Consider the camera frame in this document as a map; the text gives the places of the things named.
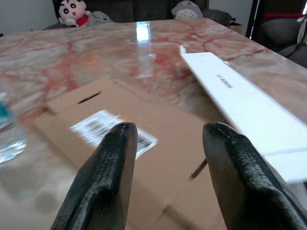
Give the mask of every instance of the sofa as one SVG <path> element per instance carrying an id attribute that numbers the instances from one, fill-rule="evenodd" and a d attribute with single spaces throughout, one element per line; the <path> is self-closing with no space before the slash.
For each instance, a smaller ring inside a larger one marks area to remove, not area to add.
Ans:
<path id="1" fill-rule="evenodd" d="M 297 19 L 281 18 L 267 21 L 261 26 L 259 43 L 307 68 L 307 46 L 303 45 L 297 49 L 300 27 L 301 23 Z"/>
<path id="2" fill-rule="evenodd" d="M 116 23 L 130 23 L 172 19 L 171 9 L 182 0 L 85 0 L 91 12 L 102 11 Z M 192 0 L 204 14 L 218 23 L 228 25 L 231 16 L 222 11 L 209 10 L 209 0 Z M 64 28 L 57 23 L 46 29 Z"/>

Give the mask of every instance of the red plush shirt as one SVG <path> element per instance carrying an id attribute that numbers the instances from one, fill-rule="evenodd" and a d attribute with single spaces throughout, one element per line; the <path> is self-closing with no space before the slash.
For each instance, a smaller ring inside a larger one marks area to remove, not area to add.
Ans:
<path id="1" fill-rule="evenodd" d="M 88 16 L 85 14 L 83 15 L 81 18 L 79 18 L 76 23 L 79 25 L 79 26 L 82 26 L 84 25 L 86 22 L 87 22 L 87 19 L 88 19 Z"/>

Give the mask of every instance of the gray plush toy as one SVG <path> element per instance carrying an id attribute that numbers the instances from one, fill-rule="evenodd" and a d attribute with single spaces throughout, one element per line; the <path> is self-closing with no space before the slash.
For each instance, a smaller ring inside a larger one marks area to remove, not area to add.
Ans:
<path id="1" fill-rule="evenodd" d="M 88 17 L 88 25 L 100 25 L 100 24 L 106 24 L 106 23 L 115 23 L 113 22 L 109 16 L 107 16 L 105 13 L 102 13 L 100 11 L 94 11 L 92 14 Z"/>
<path id="2" fill-rule="evenodd" d="M 181 1 L 172 9 L 175 19 L 203 18 L 200 8 L 192 1 Z"/>

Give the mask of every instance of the red object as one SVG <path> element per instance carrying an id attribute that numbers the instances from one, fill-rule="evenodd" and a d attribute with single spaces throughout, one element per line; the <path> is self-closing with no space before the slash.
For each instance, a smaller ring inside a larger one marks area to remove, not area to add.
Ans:
<path id="1" fill-rule="evenodd" d="M 79 26 L 82 26 L 84 25 L 86 22 L 87 22 L 87 19 L 88 19 L 88 16 L 85 14 L 83 15 L 81 18 L 79 18 L 76 23 L 79 25 Z"/>
<path id="2" fill-rule="evenodd" d="M 266 13 L 266 20 L 274 19 L 274 18 L 302 18 L 305 14 L 302 13 Z"/>

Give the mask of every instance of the stuffed toy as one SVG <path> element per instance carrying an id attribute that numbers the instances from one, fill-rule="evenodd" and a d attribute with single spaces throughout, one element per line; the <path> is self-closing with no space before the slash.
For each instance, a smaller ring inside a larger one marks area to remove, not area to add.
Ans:
<path id="1" fill-rule="evenodd" d="M 94 11 L 92 12 L 92 15 L 88 18 L 88 25 L 100 25 L 100 24 L 107 24 L 107 23 L 115 23 L 113 22 L 109 16 L 107 16 L 105 13 L 102 13 L 100 11 Z"/>
<path id="2" fill-rule="evenodd" d="M 198 5 L 192 1 L 181 1 L 172 9 L 172 14 L 175 19 L 192 19 L 203 18 Z"/>
<path id="3" fill-rule="evenodd" d="M 87 25 L 91 15 L 83 0 L 53 0 L 53 6 L 58 21 L 68 27 Z"/>

